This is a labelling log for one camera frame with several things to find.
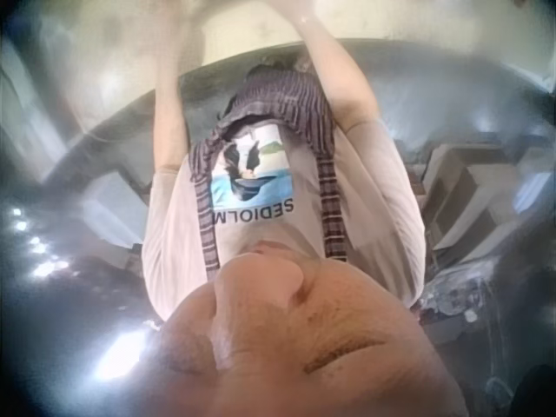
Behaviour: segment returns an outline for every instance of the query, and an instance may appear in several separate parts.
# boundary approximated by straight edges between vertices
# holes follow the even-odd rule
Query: wrinkled skin
[[[466,415],[399,301],[271,242],[184,300],[130,379],[133,415]]]

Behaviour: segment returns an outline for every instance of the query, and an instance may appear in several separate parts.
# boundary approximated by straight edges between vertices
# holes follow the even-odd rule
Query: plaid fabric
[[[210,280],[220,269],[210,191],[212,170],[226,142],[241,127],[261,121],[286,124],[313,151],[321,189],[325,256],[340,261],[347,259],[346,229],[334,169],[334,118],[322,88],[309,74],[261,66],[249,73],[210,138],[197,143],[189,154],[202,253]]]

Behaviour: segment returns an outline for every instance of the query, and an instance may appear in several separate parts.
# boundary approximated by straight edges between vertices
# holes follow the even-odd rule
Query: ceiling light
[[[46,252],[46,245],[39,243],[33,248],[32,252],[34,254],[43,254],[44,252]]]
[[[58,269],[66,269],[70,264],[66,261],[58,261],[55,264],[56,270]]]
[[[145,338],[145,333],[142,331],[126,333],[118,337],[98,364],[96,377],[106,381],[127,374],[139,361]]]
[[[46,278],[50,274],[54,272],[54,263],[52,262],[45,262],[38,266],[37,269],[33,272],[33,275],[38,278]]]
[[[17,222],[16,229],[19,230],[20,232],[27,230],[27,222]]]

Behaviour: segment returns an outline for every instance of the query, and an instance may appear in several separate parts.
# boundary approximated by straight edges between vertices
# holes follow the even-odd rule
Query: t-shirt print
[[[216,224],[293,211],[292,176],[276,125],[253,129],[226,146],[212,172],[211,193]]]

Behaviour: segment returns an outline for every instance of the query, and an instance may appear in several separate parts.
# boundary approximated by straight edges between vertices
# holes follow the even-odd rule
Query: white t-shirt
[[[284,126],[253,127],[222,151],[211,191],[223,265],[250,245],[280,242],[324,257],[316,161]],[[407,172],[384,125],[334,132],[336,176],[347,231],[347,261],[410,307],[424,285],[424,226]],[[155,174],[142,260],[149,297],[167,320],[207,282],[195,186],[179,172]]]

